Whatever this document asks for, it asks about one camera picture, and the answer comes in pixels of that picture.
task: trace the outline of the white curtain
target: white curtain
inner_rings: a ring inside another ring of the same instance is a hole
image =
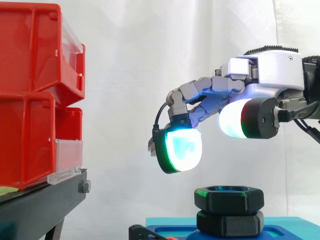
[[[303,57],[320,55],[320,1],[275,0],[274,7],[278,43]],[[307,123],[320,128],[316,120]],[[294,123],[285,125],[284,142],[288,215],[320,225],[320,146]]]

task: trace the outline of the red storage bin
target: red storage bin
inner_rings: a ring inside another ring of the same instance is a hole
[[[22,190],[81,173],[81,109],[56,108],[48,92],[0,92],[0,116],[0,187]]]
[[[0,92],[49,92],[59,107],[85,97],[85,46],[61,8],[0,2]]]

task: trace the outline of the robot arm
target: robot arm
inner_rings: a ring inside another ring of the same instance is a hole
[[[320,57],[315,56],[302,59],[294,48],[265,46],[231,58],[213,77],[172,90],[153,126],[151,155],[157,156],[166,173],[191,169],[197,161],[182,170],[175,163],[200,160],[201,153],[196,151],[200,133],[194,128],[216,113],[220,113],[222,131],[232,137],[269,139],[278,133],[279,122],[293,120],[320,143],[319,131],[298,121],[320,119],[318,61]],[[187,105],[195,103],[199,104],[188,110]],[[166,105],[170,123],[159,129],[158,119]]]

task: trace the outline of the blue tray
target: blue tray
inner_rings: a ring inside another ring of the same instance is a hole
[[[157,230],[158,231],[157,233],[164,237],[175,237],[179,240],[183,240],[183,239],[185,240],[188,235],[190,235],[193,231],[197,229],[196,224],[197,224],[197,220],[195,217],[151,217],[146,219],[145,225],[148,228],[152,227],[153,229],[155,229],[154,227],[157,227],[157,228],[161,227]],[[298,240],[298,239],[320,240],[320,226],[313,224],[309,221],[306,221],[300,217],[265,217],[264,224],[265,224],[265,227],[271,227],[278,230],[280,229],[281,231],[285,231],[287,234],[292,234],[293,236],[298,237],[298,238],[289,238],[292,240]],[[168,229],[166,227],[183,227],[183,230],[181,228]],[[275,240],[286,239],[286,238],[283,238],[281,234],[274,232],[274,230],[271,230],[270,228],[264,228],[264,230],[266,232],[269,232],[269,235],[273,235],[273,238],[265,238],[265,239],[275,239]],[[193,239],[214,240],[217,238],[211,237],[211,238],[193,238]]]
[[[152,225],[148,226],[151,231],[175,237],[178,240],[222,240],[224,238],[210,236],[201,233],[195,225]],[[177,233],[190,233],[188,236],[175,236]],[[239,238],[228,238],[229,240],[239,240]],[[258,237],[241,238],[241,240],[302,240],[302,238],[276,225],[266,225]]]

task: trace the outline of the stacked hex nut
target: stacked hex nut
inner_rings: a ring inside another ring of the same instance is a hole
[[[264,193],[247,186],[210,186],[194,192],[197,228],[219,238],[256,237],[264,228]]]

